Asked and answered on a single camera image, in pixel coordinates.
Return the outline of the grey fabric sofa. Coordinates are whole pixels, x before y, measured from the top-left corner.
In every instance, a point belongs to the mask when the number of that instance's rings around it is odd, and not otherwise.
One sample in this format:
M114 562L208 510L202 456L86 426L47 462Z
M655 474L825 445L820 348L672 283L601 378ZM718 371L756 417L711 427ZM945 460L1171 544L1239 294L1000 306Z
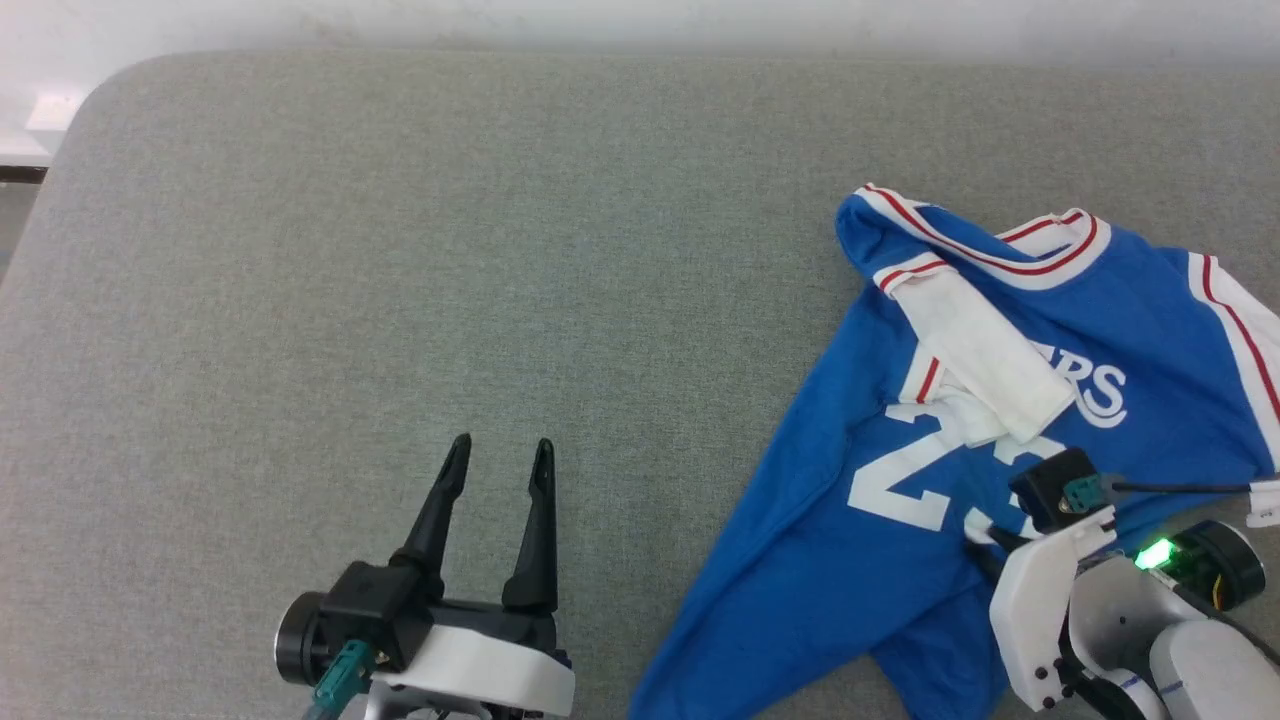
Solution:
M573 720L630 694L861 277L872 182L1084 208L1280 310L1280 70L310 49L79 109L0 281L0 720L300 720L283 612L474 437L494 600L554 442Z

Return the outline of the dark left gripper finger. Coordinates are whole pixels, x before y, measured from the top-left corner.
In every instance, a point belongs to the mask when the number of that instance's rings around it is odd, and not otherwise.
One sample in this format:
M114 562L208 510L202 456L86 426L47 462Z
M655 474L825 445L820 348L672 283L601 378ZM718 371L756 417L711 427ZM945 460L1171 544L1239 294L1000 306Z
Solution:
M470 433L454 438L404 543L390 556L392 566L413 573L417 592L428 602L439 601L444 594L442 564L454 502L465 488L471 448Z
M556 451L548 438L538 443L527 493L527 520L515 570L503 587L502 605L513 612L554 612L559 600Z

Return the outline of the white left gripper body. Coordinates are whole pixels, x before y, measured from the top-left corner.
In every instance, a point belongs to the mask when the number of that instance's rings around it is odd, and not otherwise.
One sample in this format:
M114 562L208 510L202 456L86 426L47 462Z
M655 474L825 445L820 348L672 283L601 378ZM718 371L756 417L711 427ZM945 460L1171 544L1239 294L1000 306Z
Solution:
M447 601L401 671L378 660L351 705L364 720L570 720L576 676L550 612Z

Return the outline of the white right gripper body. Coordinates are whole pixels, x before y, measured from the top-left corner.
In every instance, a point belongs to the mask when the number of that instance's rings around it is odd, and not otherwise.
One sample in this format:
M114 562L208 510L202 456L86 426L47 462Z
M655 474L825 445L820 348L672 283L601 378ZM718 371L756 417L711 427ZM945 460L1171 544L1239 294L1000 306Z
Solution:
M1103 507L1014 551L989 603L1009 684L1030 710L1263 712L1267 644L1231 616L1267 585L1236 528L1204 520L1111 550Z

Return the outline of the blue white sports jersey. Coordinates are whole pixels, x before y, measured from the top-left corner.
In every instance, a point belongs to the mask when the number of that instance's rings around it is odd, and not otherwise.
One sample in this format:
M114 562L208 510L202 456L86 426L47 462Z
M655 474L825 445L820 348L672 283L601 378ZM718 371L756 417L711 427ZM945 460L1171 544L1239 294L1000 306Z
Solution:
M1280 477L1280 314L1215 256L1071 208L993 233L876 184L835 231L865 284L780 423L627 720L751 720L869 653L911 720L1007 688L989 528L1066 448L1140 484Z

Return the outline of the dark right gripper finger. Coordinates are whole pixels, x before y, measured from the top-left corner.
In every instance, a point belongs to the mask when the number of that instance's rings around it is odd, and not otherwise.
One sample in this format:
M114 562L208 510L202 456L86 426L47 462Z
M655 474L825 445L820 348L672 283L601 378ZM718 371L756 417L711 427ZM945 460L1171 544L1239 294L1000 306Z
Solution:
M984 579L1000 579L1009 556L1028 544L1028 538L1000 527L966 528L966 556Z

